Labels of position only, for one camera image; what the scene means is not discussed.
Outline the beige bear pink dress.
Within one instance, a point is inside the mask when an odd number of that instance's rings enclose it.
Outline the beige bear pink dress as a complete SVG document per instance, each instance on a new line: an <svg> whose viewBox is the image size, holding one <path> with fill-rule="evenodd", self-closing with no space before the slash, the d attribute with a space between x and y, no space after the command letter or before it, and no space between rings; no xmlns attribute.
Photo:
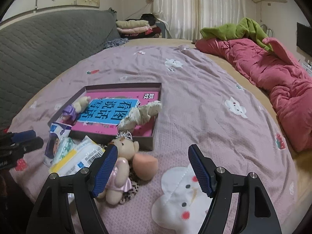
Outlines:
<svg viewBox="0 0 312 234"><path fill-rule="evenodd" d="M129 167L139 151L139 143L133 140L130 132L118 132L111 144L117 147L118 158L104 192L98 197L104 197L108 204L115 206L119 204L123 192L129 189Z"/></svg>

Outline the yellow white tissue pack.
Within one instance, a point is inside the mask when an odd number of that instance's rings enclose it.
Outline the yellow white tissue pack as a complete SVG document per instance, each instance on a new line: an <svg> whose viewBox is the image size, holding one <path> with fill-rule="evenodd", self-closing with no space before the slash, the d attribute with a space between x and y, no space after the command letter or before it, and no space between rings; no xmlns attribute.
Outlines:
<svg viewBox="0 0 312 234"><path fill-rule="evenodd" d="M57 173L59 176L75 174L81 168L91 166L94 159L101 157L104 151L101 146L96 144L88 136L85 136L63 159L53 164L49 172Z"/></svg>

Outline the peach makeup sponge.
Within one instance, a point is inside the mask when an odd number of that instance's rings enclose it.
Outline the peach makeup sponge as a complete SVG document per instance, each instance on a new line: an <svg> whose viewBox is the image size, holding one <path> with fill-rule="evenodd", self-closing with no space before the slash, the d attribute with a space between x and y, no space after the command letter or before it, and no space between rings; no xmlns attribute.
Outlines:
<svg viewBox="0 0 312 234"><path fill-rule="evenodd" d="M158 171L158 159L151 155L136 153L132 160L132 166L139 179L149 181Z"/></svg>

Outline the green flower tissue pack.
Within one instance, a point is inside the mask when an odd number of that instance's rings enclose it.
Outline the green flower tissue pack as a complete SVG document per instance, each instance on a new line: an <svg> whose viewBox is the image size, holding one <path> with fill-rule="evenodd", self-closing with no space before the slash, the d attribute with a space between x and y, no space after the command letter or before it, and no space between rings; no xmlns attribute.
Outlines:
<svg viewBox="0 0 312 234"><path fill-rule="evenodd" d="M64 137L58 146L57 152L52 161L52 165L60 162L74 147L74 141L70 137Z"/></svg>

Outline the cream bear purple dress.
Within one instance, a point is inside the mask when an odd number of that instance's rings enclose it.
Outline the cream bear purple dress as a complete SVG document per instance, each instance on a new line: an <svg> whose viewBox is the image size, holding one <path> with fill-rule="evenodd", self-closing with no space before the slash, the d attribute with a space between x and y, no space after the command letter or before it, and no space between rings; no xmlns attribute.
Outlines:
<svg viewBox="0 0 312 234"><path fill-rule="evenodd" d="M77 117L86 110L90 101L91 97L83 96L77 99L73 104L68 105L62 111L62 122L69 125L74 124Z"/></svg>

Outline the floral white fabric scrunchie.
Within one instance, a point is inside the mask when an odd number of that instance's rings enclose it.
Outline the floral white fabric scrunchie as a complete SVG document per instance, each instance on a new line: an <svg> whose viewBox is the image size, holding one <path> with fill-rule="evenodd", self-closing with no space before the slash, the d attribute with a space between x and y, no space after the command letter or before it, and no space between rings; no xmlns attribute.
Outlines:
<svg viewBox="0 0 312 234"><path fill-rule="evenodd" d="M145 125L151 117L158 115L162 110L161 101L152 101L130 109L129 113L117 126L118 132L133 132L137 126Z"/></svg>

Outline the pink blue children's book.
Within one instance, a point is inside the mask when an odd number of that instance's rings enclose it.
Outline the pink blue children's book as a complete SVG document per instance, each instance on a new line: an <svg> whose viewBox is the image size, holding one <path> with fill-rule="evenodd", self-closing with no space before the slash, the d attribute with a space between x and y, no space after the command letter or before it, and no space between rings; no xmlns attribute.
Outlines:
<svg viewBox="0 0 312 234"><path fill-rule="evenodd" d="M87 109L72 125L72 131L116 135L117 126L132 107L160 99L156 89L135 91L85 91L81 96L91 97Z"/></svg>

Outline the dark cardboard box tray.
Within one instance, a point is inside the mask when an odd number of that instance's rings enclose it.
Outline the dark cardboard box tray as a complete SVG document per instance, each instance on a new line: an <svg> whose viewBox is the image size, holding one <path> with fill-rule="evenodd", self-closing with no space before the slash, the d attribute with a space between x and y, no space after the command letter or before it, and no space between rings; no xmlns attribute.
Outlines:
<svg viewBox="0 0 312 234"><path fill-rule="evenodd" d="M132 107L161 99L161 83L84 86L60 107L48 121L48 126L52 123L63 123L62 111L81 97L90 97L90 103L71 125L69 136L73 139L89 136L97 143L107 144L116 137L118 124L129 114Z"/></svg>

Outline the pink purple bed sheet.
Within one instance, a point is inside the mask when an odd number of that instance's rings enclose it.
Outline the pink purple bed sheet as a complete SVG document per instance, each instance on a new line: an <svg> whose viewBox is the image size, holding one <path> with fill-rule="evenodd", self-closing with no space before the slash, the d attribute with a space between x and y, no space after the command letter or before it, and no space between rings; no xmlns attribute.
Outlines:
<svg viewBox="0 0 312 234"><path fill-rule="evenodd" d="M180 46L116 47L80 61L20 111L10 131L34 130L48 140L55 106L78 90L109 83L159 82L161 102L152 155L157 175L123 205L98 201L110 233L197 233L210 198L188 160L196 144L228 171L259 175L280 222L297 201L297 174L285 139L260 101L203 53Z"/></svg>

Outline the dark patterned cloth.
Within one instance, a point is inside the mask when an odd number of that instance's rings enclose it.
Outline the dark patterned cloth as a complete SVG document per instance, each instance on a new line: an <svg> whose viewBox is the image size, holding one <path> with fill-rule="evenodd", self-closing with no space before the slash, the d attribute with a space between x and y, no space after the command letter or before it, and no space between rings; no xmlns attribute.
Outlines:
<svg viewBox="0 0 312 234"><path fill-rule="evenodd" d="M106 41L104 43L104 49L119 47L121 45L128 43L128 41L129 41L128 38L116 38L110 41Z"/></svg>

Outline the pink quilted comforter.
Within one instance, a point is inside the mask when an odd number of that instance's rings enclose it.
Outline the pink quilted comforter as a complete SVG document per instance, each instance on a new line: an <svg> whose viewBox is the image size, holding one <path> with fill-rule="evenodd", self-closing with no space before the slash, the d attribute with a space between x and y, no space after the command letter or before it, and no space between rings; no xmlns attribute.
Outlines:
<svg viewBox="0 0 312 234"><path fill-rule="evenodd" d="M292 147L301 152L311 149L311 76L275 38L266 51L252 40L222 41L216 38L196 42L196 48L223 57L241 75L267 92Z"/></svg>

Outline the folded clothes pile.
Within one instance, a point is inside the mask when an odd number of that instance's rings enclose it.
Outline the folded clothes pile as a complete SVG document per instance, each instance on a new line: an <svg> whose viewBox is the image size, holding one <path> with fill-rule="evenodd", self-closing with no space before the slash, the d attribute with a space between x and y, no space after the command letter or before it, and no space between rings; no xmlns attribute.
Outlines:
<svg viewBox="0 0 312 234"><path fill-rule="evenodd" d="M139 19L118 20L116 27L120 36L129 40L161 38L162 30L157 26L157 22L153 14L142 14Z"/></svg>

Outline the green blanket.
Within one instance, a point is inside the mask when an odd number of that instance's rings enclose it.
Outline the green blanket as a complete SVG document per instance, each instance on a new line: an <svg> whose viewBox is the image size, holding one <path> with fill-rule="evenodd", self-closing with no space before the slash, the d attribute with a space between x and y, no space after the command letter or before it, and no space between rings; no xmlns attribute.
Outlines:
<svg viewBox="0 0 312 234"><path fill-rule="evenodd" d="M200 30L200 34L204 39L217 38L222 41L248 38L266 51L273 51L270 44L262 42L268 35L250 18L242 18L238 24L226 23L219 27L204 27Z"/></svg>

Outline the white striped curtain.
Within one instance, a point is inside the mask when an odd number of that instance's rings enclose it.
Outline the white striped curtain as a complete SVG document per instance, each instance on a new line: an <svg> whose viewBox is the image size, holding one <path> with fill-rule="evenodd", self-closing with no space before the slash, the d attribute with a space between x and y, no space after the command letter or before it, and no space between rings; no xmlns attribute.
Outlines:
<svg viewBox="0 0 312 234"><path fill-rule="evenodd" d="M245 0L153 0L153 14L171 39L199 39L205 27L237 24L246 16Z"/></svg>

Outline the black wall television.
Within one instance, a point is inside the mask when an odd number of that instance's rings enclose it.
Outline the black wall television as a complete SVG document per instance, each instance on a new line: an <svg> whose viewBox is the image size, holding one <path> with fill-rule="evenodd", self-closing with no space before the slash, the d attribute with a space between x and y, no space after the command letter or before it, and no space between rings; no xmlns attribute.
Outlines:
<svg viewBox="0 0 312 234"><path fill-rule="evenodd" d="M297 22L297 47L312 55L312 28Z"/></svg>

